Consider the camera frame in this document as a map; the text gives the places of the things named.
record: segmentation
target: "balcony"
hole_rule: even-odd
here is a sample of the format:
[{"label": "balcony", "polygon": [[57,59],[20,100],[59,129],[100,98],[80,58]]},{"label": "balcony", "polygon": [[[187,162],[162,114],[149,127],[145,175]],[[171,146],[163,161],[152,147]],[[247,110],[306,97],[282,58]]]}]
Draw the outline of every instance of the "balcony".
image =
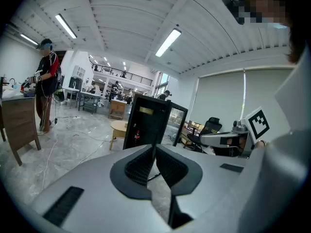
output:
[{"label": "balcony", "polygon": [[92,64],[92,70],[94,72],[125,78],[125,79],[135,81],[135,82],[138,82],[144,85],[148,85],[148,86],[151,86],[151,82],[152,82],[152,80],[136,75],[134,73],[121,71],[119,69],[114,69],[114,68],[102,66],[99,64]]}]

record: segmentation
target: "faucet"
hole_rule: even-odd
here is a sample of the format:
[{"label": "faucet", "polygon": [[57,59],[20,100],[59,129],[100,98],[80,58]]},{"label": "faucet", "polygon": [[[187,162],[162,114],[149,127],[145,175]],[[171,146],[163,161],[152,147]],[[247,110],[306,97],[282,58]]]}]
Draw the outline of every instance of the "faucet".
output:
[{"label": "faucet", "polygon": [[15,79],[11,78],[9,82],[11,82],[11,80],[14,80],[14,85],[16,85]]}]

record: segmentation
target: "black office chair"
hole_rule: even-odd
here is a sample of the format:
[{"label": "black office chair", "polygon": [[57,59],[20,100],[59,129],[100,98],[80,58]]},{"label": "black office chair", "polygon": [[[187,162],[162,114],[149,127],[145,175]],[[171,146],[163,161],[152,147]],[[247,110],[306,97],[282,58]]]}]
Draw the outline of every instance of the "black office chair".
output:
[{"label": "black office chair", "polygon": [[204,145],[200,141],[200,136],[203,134],[212,134],[217,133],[222,128],[222,124],[219,123],[219,118],[210,117],[208,121],[206,121],[204,128],[199,133],[199,135],[193,135],[193,134],[187,134],[187,137],[189,140],[193,143],[193,151],[196,152],[203,152],[203,147],[208,147],[207,145]]}]

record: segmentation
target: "floor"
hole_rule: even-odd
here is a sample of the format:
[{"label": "floor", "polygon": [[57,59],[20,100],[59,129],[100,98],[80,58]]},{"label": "floor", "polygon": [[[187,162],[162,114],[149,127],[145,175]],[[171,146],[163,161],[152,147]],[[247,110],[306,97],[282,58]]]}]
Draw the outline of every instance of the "floor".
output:
[{"label": "floor", "polygon": [[[114,119],[108,119],[108,111],[107,100],[104,101],[104,107],[99,107],[93,115],[78,111],[75,104],[69,109],[65,104],[55,105],[53,102],[50,118],[54,120],[56,115],[58,122],[51,126],[49,133],[39,136],[40,151],[37,151],[35,142],[18,151],[22,166],[18,166],[8,142],[0,141],[0,177],[8,192],[25,204],[30,204],[44,188],[80,163],[122,151],[124,140],[120,138],[113,142],[112,151],[109,150],[112,137],[110,123]],[[127,105],[123,120],[128,120],[130,111],[131,105]],[[169,137],[164,138],[162,143],[172,144]],[[150,177],[157,173],[154,164]],[[148,189],[152,191],[153,206],[167,221],[171,192],[162,176],[148,182]]]}]

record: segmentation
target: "round wooden table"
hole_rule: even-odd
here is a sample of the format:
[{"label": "round wooden table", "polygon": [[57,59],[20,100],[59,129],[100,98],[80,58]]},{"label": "round wooden table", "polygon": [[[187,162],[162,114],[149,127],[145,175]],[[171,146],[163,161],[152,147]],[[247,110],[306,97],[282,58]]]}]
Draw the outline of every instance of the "round wooden table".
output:
[{"label": "round wooden table", "polygon": [[112,143],[114,137],[119,137],[119,138],[125,138],[125,133],[126,133],[126,125],[127,122],[125,121],[113,121],[110,126],[113,128],[113,133],[112,133],[112,138],[111,138],[111,143],[110,143],[110,150],[112,148]]}]

